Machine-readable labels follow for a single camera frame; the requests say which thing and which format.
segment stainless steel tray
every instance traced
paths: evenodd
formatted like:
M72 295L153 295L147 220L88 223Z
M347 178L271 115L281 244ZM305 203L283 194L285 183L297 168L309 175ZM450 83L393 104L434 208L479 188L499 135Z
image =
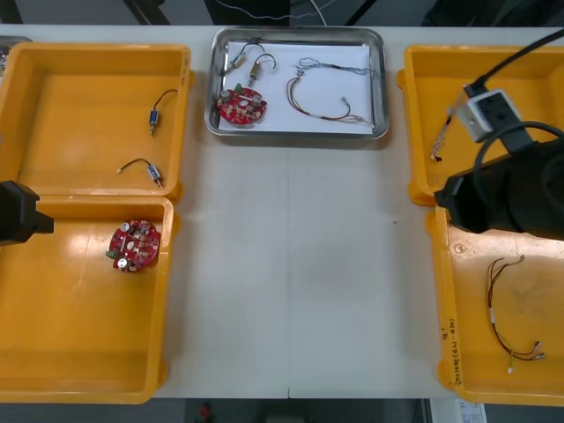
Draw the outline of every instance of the stainless steel tray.
M3 48L13 48L16 44L20 42L31 41L26 37L10 36L10 35L0 35L0 49ZM7 64L7 57L0 53L0 78L4 74L4 70Z
M250 131L233 128L219 128L219 111L215 104L224 89L226 78L222 71L227 69L229 41L260 41L270 44L301 44L319 46L368 46L370 50L370 67L375 71L371 79L372 122L371 134L327 133L327 132L292 132L292 131ZM361 28L260 28L230 27L219 31L213 39L210 81L205 105L205 126L216 135L225 137L296 137L296 138L346 138L370 140L382 137L390 126L388 101L386 98L386 72L384 67L384 48L382 37L367 29Z

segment white table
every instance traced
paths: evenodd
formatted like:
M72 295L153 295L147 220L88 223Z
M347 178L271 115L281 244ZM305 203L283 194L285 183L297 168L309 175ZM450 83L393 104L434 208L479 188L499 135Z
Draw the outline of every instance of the white table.
M213 26L0 26L35 41L192 49L159 397L451 397L440 358L426 209L410 203L396 73L413 43L526 44L547 29L375 28L390 133L380 148L238 147L204 127ZM188 159L196 147L197 162Z

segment capacitor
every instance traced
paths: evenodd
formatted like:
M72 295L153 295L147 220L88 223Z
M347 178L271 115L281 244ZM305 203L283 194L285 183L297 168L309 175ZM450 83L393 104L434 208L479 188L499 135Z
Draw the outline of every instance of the capacitor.
M260 95L253 95L253 106L259 108L263 105L263 98Z
M117 261L117 268L120 271L123 271L125 269L129 269L129 267L131 267L131 260L128 260L127 258L120 258Z
M106 257L115 260L116 258L120 258L120 253L118 253L117 251L106 251Z
M228 103L231 100L231 93L229 92L229 90L223 90L220 96L221 101L223 101L224 103Z
M120 229L122 229L122 232L125 232L126 234L133 234L133 231L135 231L135 228L128 222L123 222Z

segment wire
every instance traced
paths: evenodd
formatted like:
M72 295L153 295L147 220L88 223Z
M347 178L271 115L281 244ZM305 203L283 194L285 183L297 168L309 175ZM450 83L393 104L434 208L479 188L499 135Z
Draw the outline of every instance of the wire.
M270 53L262 53L259 57L256 58L255 63L260 63L258 60L259 60L261 57L265 57L265 56L272 58L272 60L274 61L274 66L272 67L272 70L274 71L274 70L276 69L276 66L277 66L277 65L276 65L276 59L275 59L274 56L271 55Z
M163 99L163 97L165 95L167 95L168 93L178 93L178 90L175 90L174 88L171 90L166 90L165 92L163 92L163 94L160 95L159 99L157 101L155 101L155 105L152 107L153 110L155 110L157 108L157 106L159 105L160 101Z
M330 116L323 116L323 115L314 115L313 113L308 112L305 110L300 103L294 97L294 90L298 83L301 81L303 77L303 71L299 73L298 77L290 79L286 83L286 98L295 110L304 115L314 117L316 119L323 119L324 121L333 121L333 122L342 122L342 123L351 123L351 124L368 124L373 126L371 122L367 121L362 116L352 115L351 114L351 104L348 102L346 97L341 97L341 101L345 104L347 110L346 113L341 116L330 117Z
M361 76L370 75L371 73L374 72L370 68L351 68L346 66L339 66L338 64L322 63L311 57L305 57L300 59L300 61L298 62L298 66L296 67L302 71L307 71L308 69L315 69L315 68L338 69L340 71L356 73L357 75L361 75Z
M323 25L327 26L327 21L325 20L325 17L323 16L321 11L319 10L319 7L317 7L317 4L315 4L315 0L309 0L309 2L311 3L312 6L314 6L314 9L317 12L317 14L319 15L319 18L321 19L321 21L323 22Z
M492 324L492 328L493 328L493 333L495 334L495 337L497 338L501 347L506 351L506 353L509 354L509 357L510 357L509 358L509 369L508 369L509 373L511 373L513 371L513 368L512 368L513 358L516 358L516 359L521 360L521 361L534 361L534 360L543 359L546 356L546 354L544 354L542 352L541 354L538 354L534 357L528 357L528 356L531 356L533 353L535 353L537 351L537 349L541 346L540 341L535 342L535 345L528 352L515 351L513 349L513 347L511 346L511 344L508 342L508 340L506 338L504 338L502 336L502 334L500 334L500 332L497 330L497 327L495 326L495 317L494 317L494 287L495 287L495 284L499 280L503 271L505 271L510 266L515 266L515 265L523 262L524 259L525 259L525 256L520 256L517 261L504 263L501 266L499 266L497 269L495 269L495 265L498 262L500 262L501 260L504 260L503 258L498 258L498 259L492 261L489 264L489 266L487 267L487 276L488 276L487 282L486 282L487 306L488 306L488 309L490 311L490 319L491 319L491 324Z
M522 49L520 49L519 51L517 51L515 54L509 56L508 58L506 58L505 60L501 61L500 63L498 63L497 65L495 65L491 70L489 70L487 73L485 73L484 75L482 75L481 77L479 77L478 79L476 79L471 86L483 86L487 80L489 78L491 78L493 75L495 75L497 72L501 71L503 68L505 68L508 64L513 63L515 60L517 60L520 57L523 57L527 54L529 54L531 51L536 50L539 47L544 46L545 44L548 44L549 42L553 42L558 40L559 38L564 37L564 29L560 29L559 31L556 31L555 33L551 33L550 35L547 35L544 38L541 38L540 40L537 40L535 42L533 42L532 44L529 44L527 47L524 47Z
M255 16L252 13L250 13L249 11L246 11L245 9L243 9L242 7L239 6L232 6L230 4L225 4L223 3L221 0L215 0L217 3L221 4L223 7L226 7L227 9L233 9L236 11L242 11L243 13L247 14L248 16L250 16L253 19L271 19L271 20L281 20L281 19L286 19L286 18L293 18L293 19L301 19L301 18L305 18L306 16L318 16L317 15L317 11L315 13L302 13L301 15L284 15L284 16L278 16L278 17L273 17L273 16ZM333 3L335 3L337 0L330 0L328 3L324 4L323 6L319 7L319 10L322 11L323 9L325 9L327 6L332 5Z
M149 160L147 159L143 159L142 157L140 157L139 159L135 159L130 161L129 163L126 163L125 165L123 165L122 167L120 167L119 169L117 169L117 173L120 174L121 172L123 172L127 167L131 166L133 163L136 163L138 161L144 161L147 166L151 166L151 163L149 162Z
M499 137L503 137L505 134L509 132L514 132L516 130L522 130L525 128L533 128L537 130L543 130L550 134L553 134L556 137L564 138L564 132L559 130L558 128L554 128L550 125L541 122L534 122L534 121L526 121L526 122L519 122L513 125L509 125L502 130L497 130L490 132L489 134L485 134L483 137L479 138L476 142L477 143L484 143L481 148L479 149L478 154L476 155L476 159L474 160L474 168L472 169L472 181L474 184L474 189L478 194L478 197L484 204L488 205L492 209L497 209L497 204L492 201L488 195L486 194L486 190L484 188L484 184L482 181L482 162L484 161L484 157L487 154L487 151L490 147L497 141Z

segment white paper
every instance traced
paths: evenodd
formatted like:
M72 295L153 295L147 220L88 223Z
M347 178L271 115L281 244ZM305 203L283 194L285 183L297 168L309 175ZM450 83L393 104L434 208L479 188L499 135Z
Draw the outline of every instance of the white paper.
M229 42L228 60L233 60L245 45L243 42ZM268 103L263 119L246 130L284 132L334 132L371 134L372 128L363 124L350 124L316 119L294 110L286 98L286 84L296 76L296 65L301 58L311 57L322 63L354 68L370 67L368 46L304 46L299 44L263 44L266 53L277 61L272 73L273 61L261 59L261 72L253 89ZM247 60L226 76L225 88L234 89L238 83L249 85L249 73L256 58L263 53L259 47L247 47ZM351 105L351 113L372 122L372 95L370 75L357 75L335 69L307 70L294 91L296 100L315 115L339 116L346 112L341 97ZM234 126L221 118L221 130L233 130Z

